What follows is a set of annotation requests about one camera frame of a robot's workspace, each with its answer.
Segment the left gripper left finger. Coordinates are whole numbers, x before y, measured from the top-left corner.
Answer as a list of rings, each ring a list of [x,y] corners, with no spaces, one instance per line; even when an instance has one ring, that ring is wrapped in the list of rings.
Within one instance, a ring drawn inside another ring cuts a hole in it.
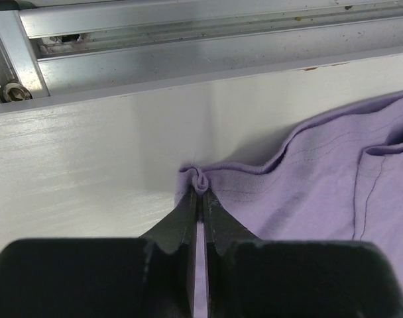
[[[141,237],[144,258],[143,317],[193,317],[198,195],[188,189],[177,206]]]

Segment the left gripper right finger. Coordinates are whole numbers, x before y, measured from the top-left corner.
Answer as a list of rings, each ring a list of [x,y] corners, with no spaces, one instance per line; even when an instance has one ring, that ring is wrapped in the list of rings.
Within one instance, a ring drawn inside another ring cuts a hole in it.
[[[234,218],[219,202],[213,191],[202,195],[202,216],[205,237],[205,264],[207,278],[207,316],[230,317],[231,302],[237,296],[237,283],[232,264],[233,244],[241,241],[258,242],[248,228]]]

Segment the purple t shirt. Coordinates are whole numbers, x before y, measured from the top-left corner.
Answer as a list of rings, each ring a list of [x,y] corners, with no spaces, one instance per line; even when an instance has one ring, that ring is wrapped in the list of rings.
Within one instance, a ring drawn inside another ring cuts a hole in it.
[[[262,166],[184,166],[258,242],[233,244],[230,317],[403,317],[403,92],[301,123]]]

